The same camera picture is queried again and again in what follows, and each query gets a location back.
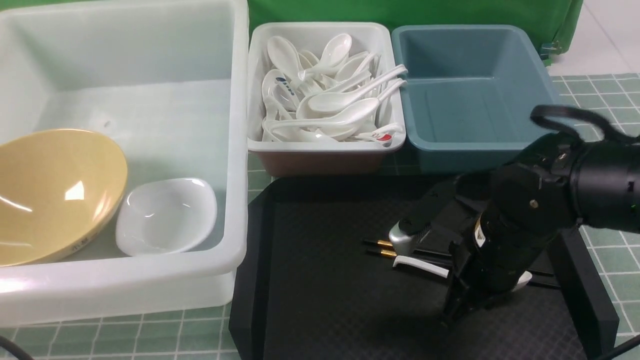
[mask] chopsticks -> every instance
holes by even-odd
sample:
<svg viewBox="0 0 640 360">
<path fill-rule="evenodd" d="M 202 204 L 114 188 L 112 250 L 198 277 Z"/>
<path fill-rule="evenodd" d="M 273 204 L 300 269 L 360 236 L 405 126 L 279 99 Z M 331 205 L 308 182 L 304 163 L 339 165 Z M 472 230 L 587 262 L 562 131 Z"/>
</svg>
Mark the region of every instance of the chopsticks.
<svg viewBox="0 0 640 360">
<path fill-rule="evenodd" d="M 382 256 L 384 258 L 394 259 L 397 254 L 394 251 L 393 244 L 388 240 L 373 240 L 370 238 L 363 238 L 362 242 L 369 247 L 366 248 L 366 253 L 375 256 Z M 451 255 L 444 252 L 415 249 L 413 251 L 413 257 L 431 263 L 442 268 L 451 269 Z M 543 272 L 538 270 L 528 270 L 533 278 L 529 281 L 528 285 L 537 286 L 539 288 L 559 289 L 560 285 L 554 282 L 541 281 L 540 277 L 555 277 L 550 272 Z"/>
</svg>

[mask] white floor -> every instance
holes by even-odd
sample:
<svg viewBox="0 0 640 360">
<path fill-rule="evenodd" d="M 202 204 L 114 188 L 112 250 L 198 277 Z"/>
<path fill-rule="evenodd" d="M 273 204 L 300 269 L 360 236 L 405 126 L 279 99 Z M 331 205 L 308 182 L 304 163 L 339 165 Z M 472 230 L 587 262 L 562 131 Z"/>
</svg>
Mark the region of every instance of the white floor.
<svg viewBox="0 0 640 360">
<path fill-rule="evenodd" d="M 551 75 L 640 72 L 640 1 L 584 0 L 569 51 Z"/>
</svg>

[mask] black tray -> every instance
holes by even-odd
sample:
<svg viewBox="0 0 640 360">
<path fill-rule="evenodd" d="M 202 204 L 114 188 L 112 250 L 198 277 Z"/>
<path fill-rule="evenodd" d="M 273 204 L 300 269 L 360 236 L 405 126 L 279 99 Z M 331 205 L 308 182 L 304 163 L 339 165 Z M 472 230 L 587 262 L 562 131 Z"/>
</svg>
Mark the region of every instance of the black tray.
<svg viewBox="0 0 640 360">
<path fill-rule="evenodd" d="M 538 262 L 562 291 L 527 286 L 451 331 L 437 319 L 443 281 L 365 254 L 362 237 L 385 238 L 441 180 L 310 177 L 270 185 L 250 204 L 248 250 L 237 271 L 229 329 L 241 358 L 586 359 L 613 348 L 618 316 L 575 229 Z"/>
</svg>

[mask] blue container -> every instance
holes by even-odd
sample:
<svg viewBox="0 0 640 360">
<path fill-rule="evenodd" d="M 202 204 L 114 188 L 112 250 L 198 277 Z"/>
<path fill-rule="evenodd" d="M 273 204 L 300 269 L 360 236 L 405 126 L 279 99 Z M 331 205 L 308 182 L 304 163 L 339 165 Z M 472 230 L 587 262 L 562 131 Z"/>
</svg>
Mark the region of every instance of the blue container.
<svg viewBox="0 0 640 360">
<path fill-rule="evenodd" d="M 493 168 L 548 133 L 529 115 L 559 96 L 521 29 L 403 26 L 391 37 L 408 69 L 404 122 L 423 173 Z"/>
</svg>

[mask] black cable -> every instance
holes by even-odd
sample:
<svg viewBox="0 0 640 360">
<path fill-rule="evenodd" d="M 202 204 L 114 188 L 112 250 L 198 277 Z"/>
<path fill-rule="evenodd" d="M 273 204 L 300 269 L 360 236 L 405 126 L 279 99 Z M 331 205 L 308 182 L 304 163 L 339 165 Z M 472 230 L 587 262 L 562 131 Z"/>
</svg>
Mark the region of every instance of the black cable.
<svg viewBox="0 0 640 360">
<path fill-rule="evenodd" d="M 594 360 L 611 360 L 617 356 L 624 354 L 625 352 L 640 345 L 640 335 L 636 335 L 634 338 L 625 341 L 624 343 L 614 347 L 610 352 L 596 357 Z"/>
<path fill-rule="evenodd" d="M 33 360 L 33 358 L 27 354 L 26 351 L 21 349 L 11 340 L 0 336 L 0 347 L 7 350 L 11 355 L 15 356 L 18 360 Z"/>
</svg>

